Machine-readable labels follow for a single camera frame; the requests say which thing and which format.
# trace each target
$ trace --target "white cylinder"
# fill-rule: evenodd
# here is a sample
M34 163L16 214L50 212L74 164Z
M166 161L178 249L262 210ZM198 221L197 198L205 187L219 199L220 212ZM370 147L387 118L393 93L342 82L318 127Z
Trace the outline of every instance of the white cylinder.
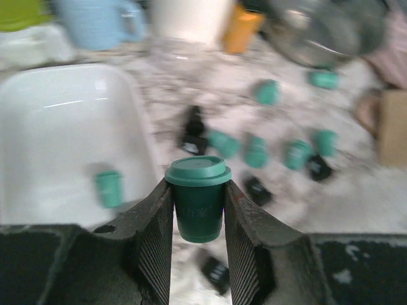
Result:
M152 0L153 31L161 37L215 45L224 34L235 0Z

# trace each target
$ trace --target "mug handle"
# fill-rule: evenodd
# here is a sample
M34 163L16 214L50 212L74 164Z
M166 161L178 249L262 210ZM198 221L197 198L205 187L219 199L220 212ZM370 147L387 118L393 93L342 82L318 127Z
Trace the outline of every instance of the mug handle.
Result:
M143 40L146 37L146 16L141 6L131 0L120 0L119 9L122 11L123 22L127 22L132 29L130 31L124 26L121 32L122 39L132 42Z

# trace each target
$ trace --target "black bottle cap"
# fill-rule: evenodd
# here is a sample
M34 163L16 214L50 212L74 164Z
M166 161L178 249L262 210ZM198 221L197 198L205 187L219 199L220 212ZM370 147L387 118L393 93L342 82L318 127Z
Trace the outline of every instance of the black bottle cap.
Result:
M263 13L265 11L266 0L241 0L247 11Z
M181 139L181 148L195 156L205 156L209 141L203 137L185 134Z
M189 135L199 136L205 132L205 125L202 122L202 115L199 106L192 106L188 111L188 121L185 124L185 131Z
M310 171L311 179L317 182L329 178L333 173L332 168L318 154L308 160L307 168Z
M244 186L249 198L259 207L273 200L273 194L254 176L245 180Z
M219 294L224 295L230 288L229 268L205 249L201 249L201 252L204 252L199 254L201 272Z

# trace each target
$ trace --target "white tray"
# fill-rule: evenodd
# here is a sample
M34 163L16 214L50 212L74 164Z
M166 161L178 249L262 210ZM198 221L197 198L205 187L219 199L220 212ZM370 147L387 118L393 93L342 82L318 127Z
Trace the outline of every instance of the white tray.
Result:
M18 73L0 86L0 223L115 218L93 176L123 174L124 200L146 197L162 174L134 79L102 64Z

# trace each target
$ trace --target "green cup held by gripper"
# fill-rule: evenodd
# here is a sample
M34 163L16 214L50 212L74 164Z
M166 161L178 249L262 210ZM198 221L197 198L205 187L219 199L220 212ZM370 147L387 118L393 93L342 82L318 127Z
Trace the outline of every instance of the green cup held by gripper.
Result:
M263 168L267 165L269 159L266 141L252 135L244 156L246 164L253 168Z
M225 159L234 157L240 150L240 142L237 139L217 130L209 133L208 141L209 145L215 147Z
M339 74L331 71L312 71L308 74L311 85L324 89L335 89L339 86Z
M120 207L122 201L121 175L116 170L98 173L95 178L99 198L105 208Z
M310 144L301 140L295 140L287 148L284 165L290 170L301 170L312 153L313 149Z
M175 161L165 173L171 184L179 233L192 243L215 240L222 228L225 183L230 168L215 156Z
M263 105L275 105L280 100L280 87L278 82L270 79L260 84L256 89L257 101Z
M315 135L315 144L321 157L333 157L336 154L338 135L332 130L320 130Z

